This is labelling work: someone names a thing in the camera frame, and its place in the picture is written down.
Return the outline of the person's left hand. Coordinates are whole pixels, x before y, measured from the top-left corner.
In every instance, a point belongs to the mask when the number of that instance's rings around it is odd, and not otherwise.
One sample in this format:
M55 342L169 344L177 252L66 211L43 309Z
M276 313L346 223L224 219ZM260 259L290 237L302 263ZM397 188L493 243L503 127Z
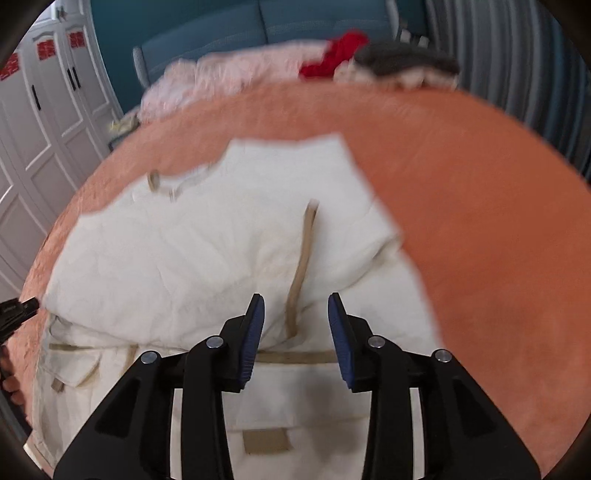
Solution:
M14 366L6 346L1 347L1 371L4 374L4 380L2 382L3 389L9 394L13 404L23 407L25 405L25 397L20 389L20 382L14 375Z

